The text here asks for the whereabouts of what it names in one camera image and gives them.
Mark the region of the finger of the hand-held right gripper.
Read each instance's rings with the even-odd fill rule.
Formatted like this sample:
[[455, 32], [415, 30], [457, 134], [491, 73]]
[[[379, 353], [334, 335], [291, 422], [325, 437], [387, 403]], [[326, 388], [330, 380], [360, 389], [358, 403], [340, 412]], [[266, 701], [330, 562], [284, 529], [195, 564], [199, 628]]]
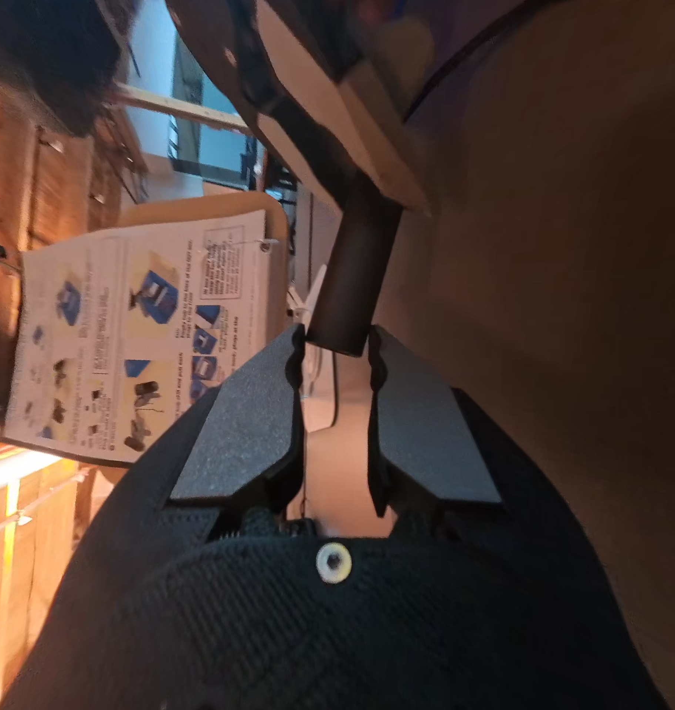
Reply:
[[324, 202], [346, 202], [352, 165], [332, 134], [306, 114], [289, 115], [282, 125], [257, 114], [257, 127], [277, 157], [307, 189]]
[[256, 1], [254, 27], [277, 81], [388, 199], [429, 214], [428, 181], [406, 129], [433, 39], [414, 18], [369, 32], [339, 2]]

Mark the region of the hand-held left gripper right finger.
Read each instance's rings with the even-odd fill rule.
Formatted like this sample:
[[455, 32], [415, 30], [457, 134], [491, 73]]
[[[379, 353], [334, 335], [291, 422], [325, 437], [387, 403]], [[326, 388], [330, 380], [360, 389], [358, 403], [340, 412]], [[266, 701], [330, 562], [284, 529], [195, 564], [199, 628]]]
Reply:
[[388, 508], [428, 518], [502, 509], [502, 496], [448, 383], [383, 327], [368, 338], [368, 487]]

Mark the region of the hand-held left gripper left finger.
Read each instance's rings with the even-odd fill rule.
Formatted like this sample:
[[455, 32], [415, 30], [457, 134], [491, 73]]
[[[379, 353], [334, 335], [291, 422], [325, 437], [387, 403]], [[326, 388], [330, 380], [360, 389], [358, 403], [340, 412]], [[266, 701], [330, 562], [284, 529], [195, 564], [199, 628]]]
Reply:
[[179, 506], [281, 513], [303, 484], [306, 330], [294, 324], [219, 387], [170, 494]]

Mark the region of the instruction sheet on wooden stand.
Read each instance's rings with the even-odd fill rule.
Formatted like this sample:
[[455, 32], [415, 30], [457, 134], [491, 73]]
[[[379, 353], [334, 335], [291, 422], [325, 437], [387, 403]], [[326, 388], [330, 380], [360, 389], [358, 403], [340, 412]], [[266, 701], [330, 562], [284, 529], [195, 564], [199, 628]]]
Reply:
[[134, 207], [97, 233], [85, 433], [103, 468], [129, 469], [257, 349], [257, 252], [289, 226], [254, 192]]

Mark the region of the printed instruction sheet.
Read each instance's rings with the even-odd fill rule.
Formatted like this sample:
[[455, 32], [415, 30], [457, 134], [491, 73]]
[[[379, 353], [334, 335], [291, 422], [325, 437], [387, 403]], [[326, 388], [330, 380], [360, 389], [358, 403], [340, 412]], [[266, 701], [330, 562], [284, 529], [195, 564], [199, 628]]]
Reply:
[[263, 209], [107, 229], [24, 258], [5, 439], [132, 464], [270, 338]]

